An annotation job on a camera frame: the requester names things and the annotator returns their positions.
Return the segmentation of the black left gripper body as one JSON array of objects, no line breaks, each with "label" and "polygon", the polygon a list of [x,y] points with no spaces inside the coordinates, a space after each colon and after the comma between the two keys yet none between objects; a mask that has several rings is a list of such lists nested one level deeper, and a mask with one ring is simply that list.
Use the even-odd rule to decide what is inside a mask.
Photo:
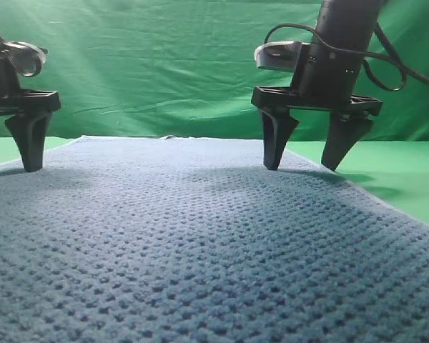
[{"label": "black left gripper body", "polygon": [[56,91],[24,89],[18,74],[2,51],[2,44],[7,42],[0,35],[0,111],[44,110],[55,112],[61,109],[61,101]]}]

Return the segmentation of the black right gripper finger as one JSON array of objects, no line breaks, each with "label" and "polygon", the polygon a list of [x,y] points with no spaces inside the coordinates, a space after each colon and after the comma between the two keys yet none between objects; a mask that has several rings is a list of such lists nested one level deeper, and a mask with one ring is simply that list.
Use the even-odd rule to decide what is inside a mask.
[{"label": "black right gripper finger", "polygon": [[300,122],[290,115],[289,107],[259,109],[259,114],[262,118],[263,164],[268,170],[277,170],[286,144]]},{"label": "black right gripper finger", "polygon": [[366,116],[332,112],[321,164],[335,171],[347,153],[372,129],[372,126],[373,120]]}]

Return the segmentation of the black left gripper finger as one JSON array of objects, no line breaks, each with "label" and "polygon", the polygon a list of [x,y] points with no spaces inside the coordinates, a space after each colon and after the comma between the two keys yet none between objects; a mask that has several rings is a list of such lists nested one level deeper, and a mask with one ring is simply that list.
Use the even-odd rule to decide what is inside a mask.
[{"label": "black left gripper finger", "polygon": [[51,111],[31,111],[8,118],[4,123],[18,147],[26,172],[37,172],[43,167],[44,142]]}]

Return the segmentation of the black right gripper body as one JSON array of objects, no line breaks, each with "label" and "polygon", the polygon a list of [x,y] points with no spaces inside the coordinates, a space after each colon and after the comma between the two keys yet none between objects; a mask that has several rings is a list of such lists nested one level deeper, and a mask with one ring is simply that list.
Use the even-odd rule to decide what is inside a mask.
[{"label": "black right gripper body", "polygon": [[357,74],[343,69],[341,75],[320,69],[310,44],[306,55],[298,61],[289,86],[257,86],[251,103],[259,109],[289,107],[316,111],[331,111],[351,116],[378,116],[383,103],[371,96],[353,94]]}]

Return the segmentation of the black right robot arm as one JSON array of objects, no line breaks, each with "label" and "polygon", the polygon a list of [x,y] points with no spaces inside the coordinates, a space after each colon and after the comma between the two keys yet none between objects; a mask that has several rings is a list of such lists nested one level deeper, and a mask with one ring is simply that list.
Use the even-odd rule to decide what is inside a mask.
[{"label": "black right robot arm", "polygon": [[379,1],[324,1],[309,43],[266,41],[254,52],[259,69],[288,71],[289,86],[257,86],[252,104],[262,117],[264,165],[276,170],[298,120],[291,109],[328,111],[330,123],[321,163],[334,171],[372,128],[382,103],[355,96],[362,54],[380,14]]}]

